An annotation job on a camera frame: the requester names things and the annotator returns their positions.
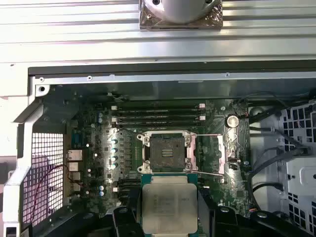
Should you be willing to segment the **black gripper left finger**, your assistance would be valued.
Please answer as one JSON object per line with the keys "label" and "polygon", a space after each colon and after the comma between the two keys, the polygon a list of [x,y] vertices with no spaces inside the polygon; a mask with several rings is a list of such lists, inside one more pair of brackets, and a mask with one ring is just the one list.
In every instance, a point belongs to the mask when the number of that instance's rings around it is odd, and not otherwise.
{"label": "black gripper left finger", "polygon": [[107,237],[142,237],[143,229],[137,220],[139,214],[141,189],[132,189],[127,195],[125,205],[112,207],[106,212],[109,224]]}

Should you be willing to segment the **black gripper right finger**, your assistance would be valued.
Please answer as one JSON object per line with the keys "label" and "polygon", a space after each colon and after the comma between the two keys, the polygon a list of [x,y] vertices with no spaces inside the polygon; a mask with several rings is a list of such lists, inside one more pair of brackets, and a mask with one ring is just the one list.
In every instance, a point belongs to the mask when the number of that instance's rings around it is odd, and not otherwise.
{"label": "black gripper right finger", "polygon": [[264,188],[253,198],[244,188],[198,192],[198,220],[207,237],[311,237],[308,217],[289,208],[285,193]]}

